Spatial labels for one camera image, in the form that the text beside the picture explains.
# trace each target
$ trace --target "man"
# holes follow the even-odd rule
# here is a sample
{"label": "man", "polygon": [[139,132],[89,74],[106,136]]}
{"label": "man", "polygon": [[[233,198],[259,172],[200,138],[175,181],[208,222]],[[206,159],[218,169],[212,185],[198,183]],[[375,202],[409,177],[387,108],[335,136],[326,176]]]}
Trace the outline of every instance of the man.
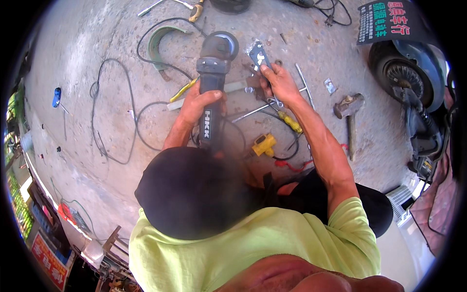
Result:
{"label": "man", "polygon": [[347,156],[284,68],[261,66],[266,95],[296,116],[316,170],[265,189],[241,180],[235,161],[187,147],[205,105],[199,83],[145,170],[129,244],[130,269],[149,291],[402,291],[380,273],[376,236],[392,220],[381,193],[356,185]]}

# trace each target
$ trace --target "tire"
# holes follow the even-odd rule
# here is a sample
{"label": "tire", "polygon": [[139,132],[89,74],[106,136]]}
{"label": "tire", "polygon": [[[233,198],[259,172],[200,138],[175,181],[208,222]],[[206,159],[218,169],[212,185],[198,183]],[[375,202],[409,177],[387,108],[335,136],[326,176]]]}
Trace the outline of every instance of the tire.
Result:
{"label": "tire", "polygon": [[[370,53],[368,56],[368,65],[370,71],[378,84],[387,92],[392,98],[402,103],[402,100],[398,98],[393,90],[393,86],[409,87],[414,89],[417,93],[419,85],[421,90],[418,90],[418,97],[422,101],[425,108],[427,108],[433,102],[433,87],[428,79],[428,76],[414,63],[415,60],[409,60],[402,56],[392,43],[392,41],[378,42],[371,46]],[[413,75],[417,75],[419,83],[413,83],[407,80],[399,80],[396,84],[395,81],[391,80],[388,76],[388,68],[391,66],[399,66],[400,68],[410,71]]]}

